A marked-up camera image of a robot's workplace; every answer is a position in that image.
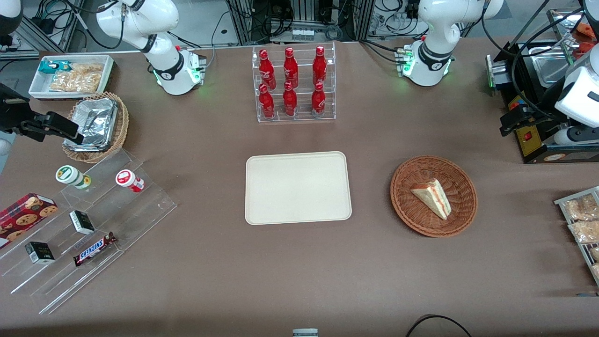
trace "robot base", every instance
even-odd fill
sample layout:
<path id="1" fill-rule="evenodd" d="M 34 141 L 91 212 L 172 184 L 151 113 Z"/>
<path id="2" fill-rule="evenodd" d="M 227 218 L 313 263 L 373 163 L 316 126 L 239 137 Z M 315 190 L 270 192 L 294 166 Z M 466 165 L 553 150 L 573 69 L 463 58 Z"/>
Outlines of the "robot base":
<path id="1" fill-rule="evenodd" d="M 183 68 L 172 80 L 161 79 L 156 72 L 158 84 L 171 95 L 183 95 L 204 84 L 206 74 L 206 59 L 200 59 L 197 54 L 188 50 L 179 51 L 183 55 Z"/>
<path id="2" fill-rule="evenodd" d="M 449 71 L 451 60 L 441 66 L 438 70 L 430 70 L 428 66 L 420 60 L 418 48 L 422 41 L 415 41 L 413 44 L 404 46 L 403 55 L 395 53 L 397 61 L 404 61 L 406 64 L 397 65 L 397 72 L 400 77 L 407 77 L 420 86 L 434 86 L 441 81 L 443 76 Z"/>

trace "small black box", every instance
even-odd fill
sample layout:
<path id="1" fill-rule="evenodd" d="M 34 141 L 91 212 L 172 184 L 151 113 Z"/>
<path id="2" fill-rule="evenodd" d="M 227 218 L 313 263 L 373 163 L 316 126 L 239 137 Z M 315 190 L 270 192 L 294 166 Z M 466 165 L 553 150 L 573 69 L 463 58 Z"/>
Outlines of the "small black box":
<path id="1" fill-rule="evenodd" d="M 93 234 L 95 228 L 86 212 L 82 212 L 80 210 L 74 210 L 69 213 L 71 217 L 71 222 L 73 226 L 75 226 L 75 230 L 81 234 L 90 235 Z"/>
<path id="2" fill-rule="evenodd" d="M 49 264 L 54 262 L 54 256 L 47 243 L 31 241 L 25 245 L 31 262 L 36 264 Z"/>

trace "white tray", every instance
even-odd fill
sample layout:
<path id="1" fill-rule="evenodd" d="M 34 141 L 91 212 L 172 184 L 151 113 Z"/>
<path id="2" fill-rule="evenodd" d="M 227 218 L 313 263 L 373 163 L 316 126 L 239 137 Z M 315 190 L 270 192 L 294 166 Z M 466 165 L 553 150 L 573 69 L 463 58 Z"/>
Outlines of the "white tray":
<path id="1" fill-rule="evenodd" d="M 50 91 L 50 84 L 54 79 L 54 74 L 46 74 L 41 71 L 36 71 L 31 86 L 29 87 L 29 94 L 31 97 L 39 100 L 65 100 L 73 98 L 84 98 L 91 95 L 95 95 L 104 92 L 106 85 L 108 84 L 108 78 L 110 77 L 110 71 L 112 70 L 114 61 L 108 55 L 53 55 L 44 56 L 40 62 L 43 61 L 59 61 L 66 60 L 73 63 L 99 63 L 104 65 L 102 70 L 102 77 L 98 85 L 98 90 L 93 94 L 85 94 L 82 92 L 56 92 Z"/>
<path id="2" fill-rule="evenodd" d="M 347 161 L 342 152 L 247 160 L 246 221 L 250 225 L 338 221 L 351 215 Z"/>

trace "acrylic display stand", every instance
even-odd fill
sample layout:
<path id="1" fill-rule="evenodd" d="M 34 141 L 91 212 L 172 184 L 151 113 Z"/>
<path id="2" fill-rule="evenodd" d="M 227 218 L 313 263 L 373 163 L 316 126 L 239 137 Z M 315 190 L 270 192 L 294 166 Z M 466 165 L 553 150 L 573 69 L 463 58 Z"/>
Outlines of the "acrylic display stand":
<path id="1" fill-rule="evenodd" d="M 593 198 L 595 198 L 595 202 L 597 204 L 599 204 L 599 195 L 597 194 L 598 192 L 599 192 L 599 186 L 587 189 L 587 190 L 579 192 L 579 193 L 569 195 L 565 198 L 561 198 L 561 199 L 555 200 L 553 202 L 556 205 L 558 205 L 559 208 L 561 209 L 562 213 L 564 214 L 565 220 L 568 222 L 568 229 L 572 232 L 572 235 L 574 235 L 575 237 L 576 237 L 576 235 L 575 235 L 574 231 L 572 230 L 572 224 L 574 224 L 576 222 L 576 220 L 571 219 L 568 212 L 566 212 L 565 202 L 572 200 L 572 199 L 577 199 L 577 198 L 583 197 L 584 195 L 587 195 L 587 194 L 590 194 L 593 196 Z M 592 248 L 597 247 L 599 245 L 599 243 L 579 243 L 577 240 L 575 240 L 575 241 L 576 241 L 576 244 L 578 245 L 578 248 L 580 248 L 580 251 L 582 252 L 582 256 L 585 259 L 586 265 L 589 267 L 589 269 L 591 269 L 591 266 L 593 264 L 597 263 L 598 261 L 595 261 L 595 259 L 591 255 L 590 250 Z M 599 287 L 599 277 L 597 275 L 595 275 L 595 273 L 592 272 L 592 270 L 591 270 L 591 275 L 593 275 L 593 278 L 595 279 L 595 283 L 597 284 L 597 287 Z"/>
<path id="2" fill-rule="evenodd" d="M 326 94 L 325 112 L 321 118 L 312 116 L 312 93 L 314 92 L 314 83 L 312 81 L 312 63 L 316 56 L 316 47 L 323 46 L 325 48 L 326 59 L 326 80 L 324 82 L 323 91 Z M 274 118 L 266 119 L 260 108 L 258 96 L 258 86 L 262 83 L 260 77 L 260 58 L 258 52 L 261 49 L 268 51 L 268 58 L 274 66 L 274 78 L 277 80 L 277 87 L 270 94 L 274 99 Z M 285 50 L 280 46 L 261 46 L 254 47 L 252 50 L 252 73 L 254 77 L 254 94 L 256 96 L 256 111 L 258 122 L 293 122 L 293 121 L 322 121 L 335 119 L 337 112 L 335 111 L 335 92 L 337 90 L 335 84 L 335 44 L 320 43 L 320 44 L 294 44 L 294 56 L 298 61 L 299 68 L 299 86 L 295 89 L 298 97 L 298 108 L 295 117 L 289 117 L 283 107 L 283 84 L 285 83 L 285 72 L 283 63 L 285 63 Z"/>
<path id="3" fill-rule="evenodd" d="M 67 186 L 54 196 L 59 210 L 0 250 L 2 283 L 11 293 L 30 295 L 40 314 L 53 312 L 175 209 L 177 205 L 148 177 L 141 164 L 121 149 L 86 172 L 92 178 L 89 187 Z M 141 192 L 116 185 L 116 173 L 125 168 L 144 180 Z M 96 229 L 94 234 L 75 231 L 69 217 L 72 210 L 88 214 Z M 73 257 L 111 231 L 118 241 L 76 267 Z M 30 241 L 47 243 L 56 261 L 33 264 L 25 251 Z"/>

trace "red cookie box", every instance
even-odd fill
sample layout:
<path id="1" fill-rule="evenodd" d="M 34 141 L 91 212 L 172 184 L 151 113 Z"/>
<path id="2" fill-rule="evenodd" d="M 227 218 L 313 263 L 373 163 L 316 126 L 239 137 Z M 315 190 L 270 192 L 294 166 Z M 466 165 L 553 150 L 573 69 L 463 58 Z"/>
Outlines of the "red cookie box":
<path id="1" fill-rule="evenodd" d="M 10 205 L 0 212 L 0 248 L 57 210 L 54 200 L 34 193 L 29 193 Z"/>

